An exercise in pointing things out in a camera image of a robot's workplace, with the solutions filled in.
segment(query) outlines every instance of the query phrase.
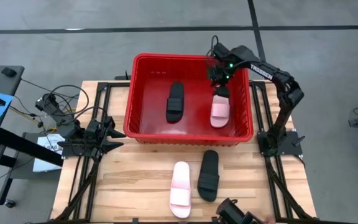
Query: slide sandal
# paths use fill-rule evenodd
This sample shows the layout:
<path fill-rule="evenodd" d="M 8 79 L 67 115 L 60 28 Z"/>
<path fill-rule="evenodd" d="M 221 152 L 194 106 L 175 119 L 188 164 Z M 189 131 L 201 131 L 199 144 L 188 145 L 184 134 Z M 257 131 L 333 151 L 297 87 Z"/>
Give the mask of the slide sandal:
<path fill-rule="evenodd" d="M 178 218 L 187 218 L 190 215 L 190 167 L 186 162 L 177 162 L 173 168 L 169 207 Z"/>
<path fill-rule="evenodd" d="M 185 88 L 180 82 L 175 82 L 171 86 L 169 98 L 167 99 L 166 117 L 168 122 L 178 122 L 183 116 L 185 102 Z"/>
<path fill-rule="evenodd" d="M 208 150 L 204 153 L 201 164 L 200 176 L 198 177 L 197 190 L 200 197 L 207 202 L 213 202 L 218 194 L 218 163 L 217 152 Z"/>
<path fill-rule="evenodd" d="M 221 128 L 227 124 L 230 115 L 229 98 L 214 95 L 211 107 L 211 125 Z"/>

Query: black table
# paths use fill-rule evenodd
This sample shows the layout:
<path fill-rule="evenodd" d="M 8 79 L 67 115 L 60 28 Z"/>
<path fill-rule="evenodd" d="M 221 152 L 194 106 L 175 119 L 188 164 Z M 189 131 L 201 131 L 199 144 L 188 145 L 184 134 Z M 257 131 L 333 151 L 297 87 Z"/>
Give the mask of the black table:
<path fill-rule="evenodd" d="M 17 72 L 17 75 L 14 77 L 8 77 L 2 74 L 1 71 L 5 67 L 15 70 Z M 17 90 L 17 87 L 19 86 L 23 71 L 24 67 L 21 66 L 0 66 L 0 93 L 14 95 Z M 0 117 L 0 126 L 5 117 L 5 114 L 6 111 Z M 38 175 L 40 175 L 39 173 L 29 172 L 30 169 L 24 169 L 24 167 L 31 168 L 32 166 L 30 164 L 29 166 L 15 169 L 16 167 L 22 165 L 24 161 L 29 161 L 32 157 L 35 157 L 58 166 L 63 165 L 61 155 L 57 154 L 56 152 L 52 152 L 42 146 L 39 146 L 35 142 L 37 142 L 37 136 L 34 134 L 25 133 L 22 137 L 20 137 L 15 135 L 14 133 L 11 133 L 10 131 L 0 128 L 0 165 L 10 167 L 9 171 L 12 171 L 14 169 L 5 178 L 5 183 L 0 193 L 0 205 L 3 205 L 5 203 L 6 195 L 9 191 L 13 179 L 33 179 L 32 177 L 37 177 Z M 6 146 L 17 150 L 18 153 L 16 153 L 14 157 L 5 156 L 3 153 L 5 151 Z M 49 174 L 46 174 L 46 176 L 54 177 L 56 176 L 56 172 L 51 172 Z"/>

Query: black cable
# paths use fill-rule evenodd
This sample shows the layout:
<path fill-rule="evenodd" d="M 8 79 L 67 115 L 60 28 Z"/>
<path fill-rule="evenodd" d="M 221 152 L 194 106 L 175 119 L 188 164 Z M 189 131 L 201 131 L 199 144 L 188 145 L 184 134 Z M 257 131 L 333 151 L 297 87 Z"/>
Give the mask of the black cable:
<path fill-rule="evenodd" d="M 67 106 L 70 106 L 70 102 L 73 100 L 74 98 L 70 98 L 68 101 L 67 101 L 67 103 L 68 103 L 68 105 L 66 105 L 64 108 L 63 108 L 63 111 L 67 108 Z"/>
<path fill-rule="evenodd" d="M 73 155 L 80 157 L 81 155 L 74 151 L 73 143 L 71 142 L 70 139 L 68 140 L 68 143 L 70 143 L 70 148 L 71 148 L 71 151 L 72 151 Z"/>
<path fill-rule="evenodd" d="M 22 78 L 22 81 L 23 81 L 23 82 L 26 82 L 26 83 L 28 83 L 28 84 L 31 84 L 31 85 L 33 85 L 33 86 L 36 86 L 36 87 L 38 87 L 38 88 L 41 88 L 41 89 L 43 89 L 43 90 L 47 90 L 47 91 L 51 92 L 51 90 L 48 90 L 48 89 L 45 88 L 45 87 L 39 86 L 39 85 L 37 85 L 37 84 L 34 84 L 34 83 L 32 83 L 32 82 L 30 82 L 30 81 L 27 81 L 27 80 L 25 80 L 25 79 L 23 79 L 23 78 Z M 62 95 L 62 96 L 65 96 L 65 97 L 72 97 L 72 96 L 67 96 L 67 95 L 61 94 L 61 93 L 57 93 L 57 94 Z"/>
<path fill-rule="evenodd" d="M 210 67 L 214 67 L 215 65 L 211 65 L 208 58 L 212 58 L 214 60 L 214 62 L 216 62 L 215 58 L 214 58 L 214 39 L 216 39 L 216 44 L 219 43 L 219 38 L 217 37 L 217 35 L 213 35 L 212 39 L 211 39 L 211 48 L 210 50 L 206 53 L 206 63 L 210 66 Z"/>
<path fill-rule="evenodd" d="M 84 107 L 83 109 L 79 110 L 79 111 L 72 112 L 72 114 L 80 113 L 80 112 L 82 112 L 83 110 L 85 110 L 86 107 L 88 107 L 88 105 L 89 105 L 89 103 L 90 103 L 90 98 L 89 98 L 88 94 L 87 94 L 87 93 L 85 92 L 85 90 L 83 90 L 82 88 L 80 88 L 80 87 L 78 87 L 78 86 L 74 86 L 74 85 L 60 85 L 60 86 L 54 88 L 54 89 L 47 95 L 47 98 L 49 98 L 50 95 L 55 92 L 55 90 L 57 90 L 57 89 L 59 89 L 59 88 L 62 88 L 62 87 L 73 87 L 73 88 L 77 88 L 77 89 L 81 90 L 81 91 L 85 94 L 85 96 L 86 96 L 86 105 L 85 105 L 85 107 Z M 66 114 L 56 114 L 56 113 L 55 113 L 54 115 L 66 116 Z"/>
<path fill-rule="evenodd" d="M 22 101 L 20 100 L 19 97 L 17 97 L 17 96 L 13 96 L 13 97 L 16 98 L 16 99 L 18 99 L 18 100 L 19 100 L 19 103 L 22 105 L 22 107 L 23 107 L 29 114 L 31 114 L 31 112 L 23 105 L 23 103 L 22 103 Z"/>
<path fill-rule="evenodd" d="M 297 156 L 297 155 L 293 155 L 293 156 L 295 156 L 295 158 L 297 158 L 297 159 L 303 164 L 303 167 L 306 168 L 306 164 L 305 164 L 305 162 L 303 161 L 302 158 L 300 158 L 300 157 Z"/>
<path fill-rule="evenodd" d="M 71 97 L 68 97 L 67 99 L 69 99 L 68 100 L 68 102 L 70 102 L 72 99 L 77 99 L 77 98 L 75 98 L 76 96 L 79 96 L 80 94 L 75 94 L 74 96 L 71 96 Z"/>
<path fill-rule="evenodd" d="M 42 96 L 42 99 L 44 99 L 46 95 L 49 96 L 48 93 L 47 93 L 47 94 L 44 94 L 44 95 Z M 71 106 L 70 106 L 70 102 L 67 101 L 66 99 L 64 99 L 64 97 L 62 97 L 62 96 L 60 96 L 60 95 L 56 95 L 56 94 L 54 94 L 54 95 L 55 95 L 55 96 L 59 96 L 61 99 L 63 99 L 63 101 L 66 103 L 66 106 L 64 107 L 63 111 L 64 111 L 65 108 L 68 106 L 68 108 L 70 109 L 70 110 L 69 110 L 69 113 L 70 113 L 71 116 L 74 118 L 74 114 L 73 114 L 73 110 L 72 110 L 72 108 L 71 108 Z"/>
<path fill-rule="evenodd" d="M 20 166 L 17 166 L 17 167 L 15 167 L 15 168 L 13 168 L 12 170 L 10 170 L 9 172 L 7 172 L 6 174 L 0 176 L 0 179 L 3 178 L 3 177 L 5 177 L 6 175 L 10 174 L 12 171 L 14 171 L 14 170 L 16 170 L 16 169 L 18 169 L 18 168 L 20 168 L 20 167 L 22 167 L 22 166 L 24 166 L 24 165 L 27 165 L 27 164 L 28 164 L 31 160 L 33 160 L 33 159 L 34 159 L 34 157 L 31 158 L 29 161 L 27 161 L 25 164 L 22 164 L 22 165 L 20 165 Z"/>
<path fill-rule="evenodd" d="M 70 123 L 74 122 L 79 116 L 81 116 L 83 113 L 87 112 L 87 111 L 90 110 L 90 109 L 99 109 L 99 110 L 102 110 L 102 111 L 104 112 L 104 115 L 107 116 L 107 111 L 106 111 L 104 108 L 101 108 L 101 107 L 99 107 L 99 106 L 91 106 L 91 107 L 89 107 L 89 108 L 87 108 L 87 109 L 85 109 L 85 110 L 83 110 L 83 111 L 80 111 L 80 113 L 79 113 L 73 120 L 71 120 L 71 121 L 70 121 L 69 123 L 67 123 L 67 124 L 70 124 Z"/>
<path fill-rule="evenodd" d="M 54 149 L 53 149 L 53 146 L 52 146 L 52 143 L 49 141 L 47 130 L 46 130 L 45 127 L 44 127 L 44 122 L 42 121 L 41 117 L 39 117 L 39 119 L 40 119 L 40 121 L 41 121 L 39 124 L 42 124 L 42 129 L 44 130 L 45 137 L 47 137 L 47 140 L 48 140 L 49 145 L 50 145 L 50 149 L 51 149 L 51 150 L 54 150 Z"/>
<path fill-rule="evenodd" d="M 17 112 L 19 112 L 19 113 L 21 113 L 21 114 L 24 114 L 24 115 L 27 115 L 27 116 L 30 116 L 30 117 L 42 117 L 42 116 L 44 116 L 44 115 L 37 115 L 37 114 L 35 114 L 35 113 L 26 113 L 26 112 L 23 112 L 23 111 L 21 111 L 21 110 L 19 110 L 19 109 L 17 109 L 16 107 L 14 107 L 14 106 L 11 106 L 11 105 L 9 105 L 9 107 L 10 108 L 13 108 L 14 110 L 16 110 Z"/>
<path fill-rule="evenodd" d="M 78 160 L 77 160 L 77 165 L 75 166 L 73 183 L 71 184 L 70 196 L 68 197 L 68 204 L 70 204 L 70 202 L 71 202 L 71 196 L 73 195 L 73 189 L 74 189 L 75 179 L 77 178 L 78 166 L 80 165 L 80 161 L 81 161 L 81 157 L 79 156 L 79 157 L 78 157 Z"/>
<path fill-rule="evenodd" d="M 52 129 L 52 128 L 49 128 L 49 129 L 47 129 L 47 133 L 49 133 L 49 132 L 51 132 L 51 131 L 53 131 L 54 129 Z"/>

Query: caster wheel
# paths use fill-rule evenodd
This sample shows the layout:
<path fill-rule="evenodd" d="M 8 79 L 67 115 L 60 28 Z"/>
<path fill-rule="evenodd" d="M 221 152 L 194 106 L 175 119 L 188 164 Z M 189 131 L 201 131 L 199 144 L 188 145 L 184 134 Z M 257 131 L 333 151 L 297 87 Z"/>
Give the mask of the caster wheel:
<path fill-rule="evenodd" d="M 9 199 L 6 199 L 4 205 L 6 207 L 8 207 L 8 208 L 13 208 L 13 207 L 15 207 L 16 202 L 14 202 L 12 200 L 9 200 Z"/>

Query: pink slide sandal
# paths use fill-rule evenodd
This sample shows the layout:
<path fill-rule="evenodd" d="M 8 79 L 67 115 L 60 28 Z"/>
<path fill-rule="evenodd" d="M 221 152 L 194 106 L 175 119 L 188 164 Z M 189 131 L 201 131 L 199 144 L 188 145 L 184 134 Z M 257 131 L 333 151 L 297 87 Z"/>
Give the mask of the pink slide sandal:
<path fill-rule="evenodd" d="M 177 162 L 173 168 L 169 206 L 178 218 L 187 218 L 190 215 L 190 167 L 186 162 Z"/>
<path fill-rule="evenodd" d="M 214 95 L 211 108 L 211 125 L 221 128 L 227 124 L 230 115 L 229 98 Z"/>

